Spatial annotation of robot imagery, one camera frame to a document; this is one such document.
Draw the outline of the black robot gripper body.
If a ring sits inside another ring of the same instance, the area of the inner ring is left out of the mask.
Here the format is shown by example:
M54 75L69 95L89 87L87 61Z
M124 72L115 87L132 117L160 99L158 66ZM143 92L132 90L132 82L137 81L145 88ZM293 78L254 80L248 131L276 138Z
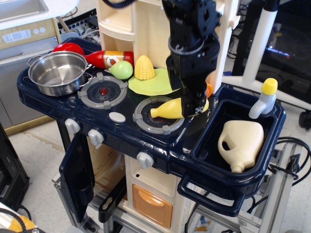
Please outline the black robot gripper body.
M190 55L172 52L166 60L167 71L174 69L182 88L204 84L206 77L216 69L219 52L218 41L206 41L199 51Z

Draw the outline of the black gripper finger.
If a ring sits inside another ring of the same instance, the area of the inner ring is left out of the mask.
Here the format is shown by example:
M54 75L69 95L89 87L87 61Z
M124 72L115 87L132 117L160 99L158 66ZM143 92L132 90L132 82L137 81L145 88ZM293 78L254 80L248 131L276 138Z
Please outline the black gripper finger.
M195 84L183 88L181 96L182 116L190 117L203 113L208 108L207 84Z
M175 74L174 69L169 69L168 75L169 75L170 85L171 85L172 90L177 90L177 89L182 88L182 83L180 81L180 78L177 74Z

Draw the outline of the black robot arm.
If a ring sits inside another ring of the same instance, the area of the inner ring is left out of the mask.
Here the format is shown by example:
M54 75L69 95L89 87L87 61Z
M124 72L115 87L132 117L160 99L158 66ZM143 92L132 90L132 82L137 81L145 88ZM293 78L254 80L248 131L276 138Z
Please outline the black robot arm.
M167 104L168 113L152 117L182 118L202 113L207 78L216 69L220 43L215 32L221 14L212 0L104 0L100 11L104 44L126 44L135 58L148 56L166 68L172 90L182 96Z

